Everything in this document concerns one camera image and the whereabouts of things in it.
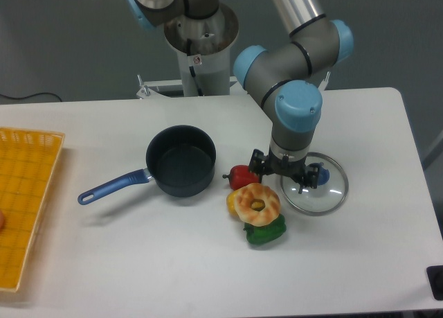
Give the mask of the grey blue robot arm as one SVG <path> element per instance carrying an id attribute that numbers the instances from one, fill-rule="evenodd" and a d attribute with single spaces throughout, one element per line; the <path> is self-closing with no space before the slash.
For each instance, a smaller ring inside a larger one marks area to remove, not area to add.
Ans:
<path id="1" fill-rule="evenodd" d="M 251 172 L 278 174 L 301 188 L 316 188 L 325 179 L 322 169 L 308 166 L 305 159 L 320 120 L 322 97 L 307 79 L 349 57 L 354 38 L 343 21 L 326 17 L 317 0 L 272 1 L 289 43 L 275 51 L 250 46 L 230 61 L 239 23 L 220 0 L 127 0 L 142 27 L 163 27 L 177 54 L 186 96 L 227 94 L 230 77 L 235 76 L 269 117 L 269 152 L 253 153 Z"/>

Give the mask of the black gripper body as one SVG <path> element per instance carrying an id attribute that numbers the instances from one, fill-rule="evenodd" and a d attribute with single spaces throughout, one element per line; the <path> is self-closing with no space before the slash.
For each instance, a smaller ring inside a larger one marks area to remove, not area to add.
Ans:
<path id="1" fill-rule="evenodd" d="M 263 175 L 282 175 L 292 179 L 302 179 L 305 176 L 305 157 L 295 160 L 287 155 L 278 157 L 269 151 L 264 161 Z"/>

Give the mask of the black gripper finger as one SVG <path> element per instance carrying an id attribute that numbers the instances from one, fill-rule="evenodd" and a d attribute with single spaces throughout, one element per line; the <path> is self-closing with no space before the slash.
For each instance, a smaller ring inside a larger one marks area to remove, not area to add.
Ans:
<path id="1" fill-rule="evenodd" d="M 267 175 L 267 156 L 258 149 L 254 149 L 249 162 L 249 172 L 258 177 L 258 182 L 262 182 L 263 176 Z"/>
<path id="2" fill-rule="evenodd" d="M 299 194 L 302 194 L 303 188 L 316 189 L 325 184 L 325 168 L 323 164 L 309 164 L 302 167 L 302 178 L 300 182 Z"/>

